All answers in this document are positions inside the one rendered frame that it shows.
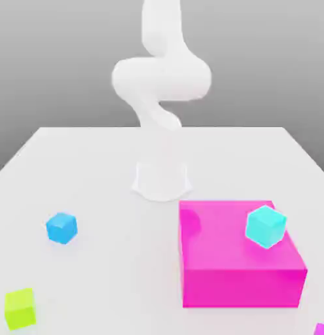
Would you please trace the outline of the small blue cube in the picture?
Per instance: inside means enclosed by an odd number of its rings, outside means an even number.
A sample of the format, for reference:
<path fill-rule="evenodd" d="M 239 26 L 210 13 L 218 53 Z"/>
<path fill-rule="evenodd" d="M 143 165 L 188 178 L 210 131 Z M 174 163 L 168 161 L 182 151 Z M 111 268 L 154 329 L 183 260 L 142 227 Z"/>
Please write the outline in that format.
<path fill-rule="evenodd" d="M 57 213 L 46 223 L 46 230 L 49 240 L 67 244 L 77 235 L 77 220 L 73 215 Z"/>

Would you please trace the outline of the small cyan cube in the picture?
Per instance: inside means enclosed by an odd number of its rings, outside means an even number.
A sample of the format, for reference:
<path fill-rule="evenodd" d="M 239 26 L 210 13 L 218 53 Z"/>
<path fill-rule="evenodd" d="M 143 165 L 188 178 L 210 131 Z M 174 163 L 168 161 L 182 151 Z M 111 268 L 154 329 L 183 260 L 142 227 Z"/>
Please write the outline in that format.
<path fill-rule="evenodd" d="M 286 229 L 287 217 L 263 205 L 247 215 L 245 236 L 265 249 L 279 243 Z"/>

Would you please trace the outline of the small lime green cube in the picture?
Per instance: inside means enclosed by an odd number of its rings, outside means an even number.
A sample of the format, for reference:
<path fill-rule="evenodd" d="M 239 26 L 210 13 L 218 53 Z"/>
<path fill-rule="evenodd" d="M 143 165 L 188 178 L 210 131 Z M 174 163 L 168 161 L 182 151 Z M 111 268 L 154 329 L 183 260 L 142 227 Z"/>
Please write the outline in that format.
<path fill-rule="evenodd" d="M 5 294 L 5 320 L 9 330 L 36 324 L 35 301 L 32 288 Z"/>

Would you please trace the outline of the large magenta box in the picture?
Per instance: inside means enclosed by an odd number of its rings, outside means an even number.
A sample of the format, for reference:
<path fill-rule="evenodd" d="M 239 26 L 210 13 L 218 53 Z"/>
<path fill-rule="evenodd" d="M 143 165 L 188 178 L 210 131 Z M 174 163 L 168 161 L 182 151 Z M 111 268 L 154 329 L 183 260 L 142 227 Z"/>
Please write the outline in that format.
<path fill-rule="evenodd" d="M 179 260 L 185 308 L 296 308 L 308 269 L 289 234 L 269 249 L 245 235 L 270 200 L 181 200 Z"/>

